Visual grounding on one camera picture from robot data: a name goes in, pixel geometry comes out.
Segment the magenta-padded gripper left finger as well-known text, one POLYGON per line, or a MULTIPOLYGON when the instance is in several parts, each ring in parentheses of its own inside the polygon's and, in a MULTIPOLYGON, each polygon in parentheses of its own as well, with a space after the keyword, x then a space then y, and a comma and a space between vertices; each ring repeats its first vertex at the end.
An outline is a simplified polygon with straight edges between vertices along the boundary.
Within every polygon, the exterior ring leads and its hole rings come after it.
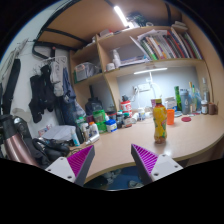
POLYGON ((46 171, 83 186, 94 156, 95 148, 90 145, 68 158, 59 157, 46 168, 46 171))

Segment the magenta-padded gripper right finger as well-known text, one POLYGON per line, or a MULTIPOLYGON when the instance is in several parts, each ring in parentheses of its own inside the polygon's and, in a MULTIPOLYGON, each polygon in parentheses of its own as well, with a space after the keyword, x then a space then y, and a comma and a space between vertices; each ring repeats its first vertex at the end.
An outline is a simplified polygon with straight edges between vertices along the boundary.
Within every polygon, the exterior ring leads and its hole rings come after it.
POLYGON ((164 178, 182 169, 166 154, 155 154, 136 144, 131 145, 131 155, 144 185, 164 178))

